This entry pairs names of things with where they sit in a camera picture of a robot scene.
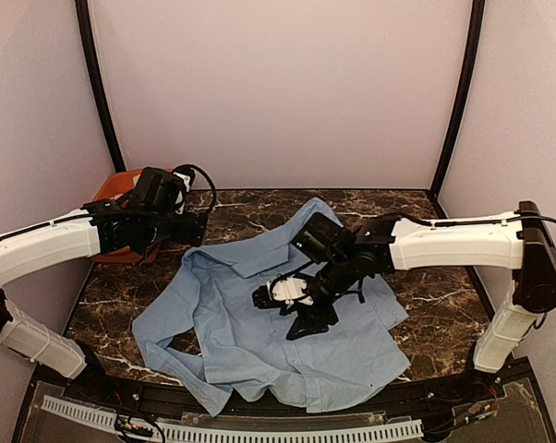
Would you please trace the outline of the light blue shirt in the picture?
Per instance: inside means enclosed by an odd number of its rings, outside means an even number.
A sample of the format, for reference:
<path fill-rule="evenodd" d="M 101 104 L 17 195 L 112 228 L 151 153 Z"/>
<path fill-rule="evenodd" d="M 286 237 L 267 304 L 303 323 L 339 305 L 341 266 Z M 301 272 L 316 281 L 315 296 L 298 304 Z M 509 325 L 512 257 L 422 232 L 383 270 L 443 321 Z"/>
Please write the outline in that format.
<path fill-rule="evenodd" d="M 333 217 L 313 198 L 285 224 L 243 241 L 190 249 L 178 273 L 134 320 L 145 365 L 177 378 L 211 415 L 233 393 L 256 401 L 265 392 L 308 413 L 369 400 L 410 366 L 391 329 L 407 313 L 381 277 L 365 280 L 365 302 L 335 304 L 327 332 L 289 341 L 293 319 L 253 305 L 264 283 L 303 265 L 292 239 L 314 213 Z"/>

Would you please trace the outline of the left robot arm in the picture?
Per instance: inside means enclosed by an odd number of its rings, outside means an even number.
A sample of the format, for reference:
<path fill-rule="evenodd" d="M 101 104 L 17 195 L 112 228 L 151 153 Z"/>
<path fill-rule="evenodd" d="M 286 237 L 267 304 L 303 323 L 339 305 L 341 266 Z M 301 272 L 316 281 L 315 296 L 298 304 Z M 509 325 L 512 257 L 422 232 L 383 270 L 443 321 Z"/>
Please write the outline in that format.
<path fill-rule="evenodd" d="M 195 164 L 172 170 L 146 167 L 128 190 L 112 198 L 0 233 L 0 346 L 76 380 L 93 402 L 109 399 L 113 383 L 102 374 L 93 351 L 28 315 L 6 290 L 30 275 L 82 259 L 130 252 L 145 260 L 165 242 L 200 245 L 212 210 L 187 209 L 187 195 L 198 176 L 211 193 L 217 192 L 210 176 Z"/>

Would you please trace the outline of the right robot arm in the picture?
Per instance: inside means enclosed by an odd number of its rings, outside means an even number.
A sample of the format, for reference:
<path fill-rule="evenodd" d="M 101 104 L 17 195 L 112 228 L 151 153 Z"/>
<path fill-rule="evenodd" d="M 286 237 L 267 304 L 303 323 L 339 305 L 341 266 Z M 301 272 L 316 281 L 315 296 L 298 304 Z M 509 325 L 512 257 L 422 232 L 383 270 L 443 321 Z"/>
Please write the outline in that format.
<path fill-rule="evenodd" d="M 286 338 L 321 334 L 338 321 L 340 298 L 364 295 L 366 280 L 385 273 L 432 267 L 506 269 L 511 282 L 490 325 L 477 340 L 472 365 L 454 380 L 453 391 L 472 401 L 490 383 L 533 326 L 556 308 L 556 246 L 551 217 L 532 201 L 517 210 L 479 218 L 423 220 L 403 213 L 372 218 L 352 230 L 313 213 L 290 245 L 306 265 L 261 285 L 252 294 L 258 309 L 296 313 Z"/>

